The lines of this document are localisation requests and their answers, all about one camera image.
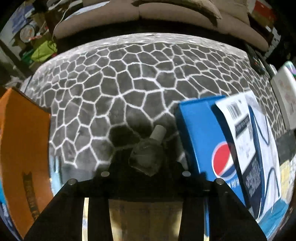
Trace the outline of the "small clear plastic bottle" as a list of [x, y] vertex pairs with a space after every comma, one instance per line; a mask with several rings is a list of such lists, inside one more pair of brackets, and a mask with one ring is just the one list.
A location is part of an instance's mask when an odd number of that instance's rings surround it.
[[162, 147], [166, 132], [165, 127], [156, 125], [150, 137], [141, 140], [132, 149], [128, 160], [129, 165], [150, 177], [158, 173], [166, 159]]

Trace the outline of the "cyan mesh pouch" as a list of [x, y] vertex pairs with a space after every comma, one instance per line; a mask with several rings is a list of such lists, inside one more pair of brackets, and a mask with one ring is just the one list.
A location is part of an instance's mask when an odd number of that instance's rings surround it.
[[280, 199], [272, 208], [270, 208], [258, 223], [266, 238], [269, 240], [279, 227], [285, 213], [287, 212], [288, 204]]

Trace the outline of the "orange cardboard box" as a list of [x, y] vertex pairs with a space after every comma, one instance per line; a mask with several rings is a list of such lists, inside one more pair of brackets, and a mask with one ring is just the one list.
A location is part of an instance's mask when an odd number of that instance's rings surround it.
[[15, 88], [1, 97], [1, 187], [21, 237], [53, 198], [50, 119], [49, 112]]

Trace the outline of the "blue Pepsi box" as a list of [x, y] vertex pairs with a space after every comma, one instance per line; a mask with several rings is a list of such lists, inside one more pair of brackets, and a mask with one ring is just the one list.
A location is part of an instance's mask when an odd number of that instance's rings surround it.
[[216, 102], [224, 96], [182, 101], [175, 119], [189, 170], [207, 181], [223, 179], [244, 202], [236, 151], [224, 115]]

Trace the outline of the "white tissue box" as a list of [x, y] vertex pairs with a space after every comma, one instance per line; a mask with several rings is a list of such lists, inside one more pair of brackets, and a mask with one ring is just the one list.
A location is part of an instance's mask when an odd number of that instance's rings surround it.
[[270, 81], [287, 130], [295, 130], [295, 76], [282, 66]]

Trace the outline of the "black remote control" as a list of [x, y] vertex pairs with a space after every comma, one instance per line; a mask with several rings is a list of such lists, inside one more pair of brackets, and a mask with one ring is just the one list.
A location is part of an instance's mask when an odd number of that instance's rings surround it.
[[250, 47], [250, 45], [248, 45], [248, 44], [245, 44], [245, 46], [246, 46], [247, 56], [248, 56], [248, 59], [250, 61], [250, 66], [259, 75], [264, 75], [265, 74], [264, 68], [263, 68], [257, 54], [255, 53], [254, 49], [252, 49]]

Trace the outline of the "green plastic bag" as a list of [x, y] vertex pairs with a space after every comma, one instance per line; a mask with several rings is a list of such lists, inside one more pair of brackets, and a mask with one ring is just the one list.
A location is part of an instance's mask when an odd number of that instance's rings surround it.
[[34, 62], [44, 62], [53, 54], [57, 53], [57, 45], [53, 41], [43, 42], [32, 54]]

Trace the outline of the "round tin can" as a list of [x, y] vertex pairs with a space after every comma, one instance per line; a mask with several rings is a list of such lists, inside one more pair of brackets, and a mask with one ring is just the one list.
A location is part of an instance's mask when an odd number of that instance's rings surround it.
[[29, 43], [30, 40], [35, 36], [35, 28], [27, 24], [20, 30], [20, 40], [24, 43]]

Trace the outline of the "brown sofa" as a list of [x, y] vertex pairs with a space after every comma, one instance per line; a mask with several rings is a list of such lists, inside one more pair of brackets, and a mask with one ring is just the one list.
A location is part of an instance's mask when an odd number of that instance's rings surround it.
[[134, 33], [201, 36], [242, 48], [268, 50], [266, 39], [251, 27], [247, 1], [212, 1], [222, 19], [173, 4], [132, 1], [84, 1], [81, 13], [70, 14], [53, 30], [65, 50], [98, 39]]

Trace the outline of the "brown cushion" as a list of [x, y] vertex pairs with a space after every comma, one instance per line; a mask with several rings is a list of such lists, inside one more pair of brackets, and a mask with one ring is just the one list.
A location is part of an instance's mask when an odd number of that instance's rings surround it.
[[200, 13], [205, 13], [206, 16], [212, 16], [216, 19], [222, 19], [221, 13], [215, 4], [209, 0], [138, 0], [132, 1], [133, 6], [140, 6], [148, 3], [163, 3], [173, 4], [175, 6], [182, 6], [184, 8], [192, 9]]

